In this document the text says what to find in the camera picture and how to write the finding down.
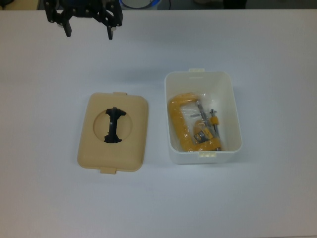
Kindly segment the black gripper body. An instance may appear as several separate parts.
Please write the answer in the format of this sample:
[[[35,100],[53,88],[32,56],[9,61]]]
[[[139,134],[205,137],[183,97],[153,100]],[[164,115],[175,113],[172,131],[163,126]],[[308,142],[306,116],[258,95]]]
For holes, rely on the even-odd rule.
[[[63,11],[57,13],[57,19],[70,19],[71,17],[83,17],[104,19],[105,10],[101,0],[60,0]]]

